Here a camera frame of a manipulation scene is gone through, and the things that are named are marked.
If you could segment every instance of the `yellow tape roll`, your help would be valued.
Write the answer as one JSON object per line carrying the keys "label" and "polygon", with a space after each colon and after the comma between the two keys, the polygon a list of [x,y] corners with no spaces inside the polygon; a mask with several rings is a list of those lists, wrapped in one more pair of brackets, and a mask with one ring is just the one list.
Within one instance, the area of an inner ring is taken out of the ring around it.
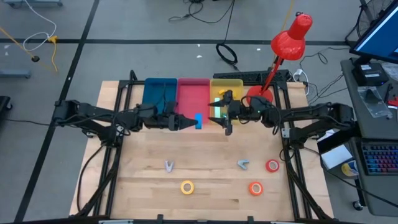
{"label": "yellow tape roll", "polygon": [[[191,189],[190,189],[189,191],[186,191],[186,190],[184,189],[184,186],[187,185],[187,184],[188,184],[189,186],[191,186]],[[194,187],[193,187],[193,183],[192,183],[191,181],[186,180],[186,181],[183,181],[183,182],[181,183],[181,191],[182,191],[183,194],[185,194],[185,195],[190,195],[190,194],[192,194],[193,189],[194,189]]]}

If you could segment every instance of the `wooden table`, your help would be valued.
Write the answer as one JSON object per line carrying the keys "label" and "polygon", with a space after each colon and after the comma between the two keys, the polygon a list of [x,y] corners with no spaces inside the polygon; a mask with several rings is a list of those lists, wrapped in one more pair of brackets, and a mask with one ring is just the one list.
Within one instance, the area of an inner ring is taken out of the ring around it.
{"label": "wooden table", "polygon": [[[117,87],[118,82],[103,82],[97,106],[113,110]],[[308,105],[302,83],[288,83],[288,88],[293,108]],[[141,103],[143,89],[143,85],[133,86],[131,106]],[[300,121],[295,125],[309,123]],[[97,138],[88,140],[82,166],[99,146]],[[308,140],[306,146],[317,150],[313,140]],[[292,221],[287,173],[279,159],[281,149],[280,134],[272,135],[272,128],[265,128],[260,122],[234,125],[231,136],[225,136],[224,130],[215,124],[204,125],[202,130],[192,127],[179,132],[144,128],[124,138],[111,218],[156,219],[158,214],[164,214],[165,219],[172,220],[247,220],[247,216],[253,216],[257,221]],[[306,150],[300,153],[307,189],[332,217],[319,156]],[[84,173],[81,206],[98,186],[103,156],[104,149]],[[237,165],[240,159],[250,161],[247,170]],[[279,171],[265,170],[269,159],[280,162]],[[175,162],[171,173],[165,170],[165,160]],[[195,185],[191,195],[180,191],[184,180]],[[253,181],[264,186],[262,195],[254,197],[249,193],[248,185]],[[297,188],[296,191],[300,216],[304,217],[302,196]],[[107,195],[105,190],[102,214]],[[76,212],[75,194],[70,214]]]}

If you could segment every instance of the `yellow bin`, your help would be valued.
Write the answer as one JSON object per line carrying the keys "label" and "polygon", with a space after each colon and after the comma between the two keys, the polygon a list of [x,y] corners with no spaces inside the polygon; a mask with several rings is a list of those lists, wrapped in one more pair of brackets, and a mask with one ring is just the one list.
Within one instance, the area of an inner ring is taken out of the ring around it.
{"label": "yellow bin", "polygon": [[[214,102],[217,98],[222,100],[223,94],[220,94],[220,92],[222,92],[223,90],[232,90],[234,100],[240,100],[243,97],[243,81],[240,79],[224,78],[215,78],[210,80],[210,102]],[[221,117],[222,114],[226,114],[226,106],[220,109],[212,108],[210,110],[210,116],[212,117]]]}

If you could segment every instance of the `white cable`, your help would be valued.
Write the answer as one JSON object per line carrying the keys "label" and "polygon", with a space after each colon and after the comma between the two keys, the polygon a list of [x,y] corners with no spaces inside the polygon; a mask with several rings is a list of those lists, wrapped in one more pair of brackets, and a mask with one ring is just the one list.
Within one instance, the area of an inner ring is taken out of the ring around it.
{"label": "white cable", "polygon": [[[293,74],[293,80],[297,82],[297,80],[294,78],[294,76],[296,75],[298,75],[298,80],[300,80],[301,74],[304,74],[305,81],[308,83],[308,76],[302,69],[297,69],[297,71]],[[305,93],[305,95],[308,96],[309,93],[310,93],[310,87],[307,86],[307,92]]]}
{"label": "white cable", "polygon": [[[39,13],[37,13],[37,12],[33,9],[33,7],[30,6],[30,4],[27,2],[27,0],[24,0],[24,1],[25,1],[25,3],[29,6],[30,10],[32,10],[32,12],[34,12],[36,15],[40,16],[42,19],[44,19],[44,20],[46,20],[46,21],[48,21],[48,22],[51,22],[51,23],[54,25],[54,31],[51,33],[51,35],[49,35],[49,34],[46,33],[46,32],[38,32],[38,33],[33,34],[32,36],[30,36],[30,37],[28,37],[28,38],[26,38],[26,39],[24,40],[24,42],[22,43],[22,46],[24,47],[24,49],[27,50],[27,51],[33,51],[33,50],[36,50],[36,49],[38,49],[39,47],[41,47],[49,38],[51,38],[51,37],[54,35],[55,31],[57,30],[57,25],[56,25],[53,21],[51,21],[50,19],[47,19],[46,17],[44,17],[44,16],[40,15]],[[26,42],[27,42],[29,39],[31,39],[32,37],[34,37],[34,36],[36,36],[36,35],[39,35],[39,34],[45,34],[45,35],[47,36],[47,38],[46,38],[41,44],[39,44],[38,46],[36,46],[35,48],[33,48],[33,49],[27,49],[26,46],[25,46]]]}

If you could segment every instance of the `blue bin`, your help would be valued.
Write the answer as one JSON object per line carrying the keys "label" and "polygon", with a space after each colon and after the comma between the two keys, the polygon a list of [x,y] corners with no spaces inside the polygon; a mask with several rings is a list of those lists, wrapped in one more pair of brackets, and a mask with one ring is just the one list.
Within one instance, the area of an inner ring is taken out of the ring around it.
{"label": "blue bin", "polygon": [[147,78],[145,80],[142,103],[152,103],[157,107],[157,114],[163,113],[165,101],[175,101],[177,94],[176,78]]}

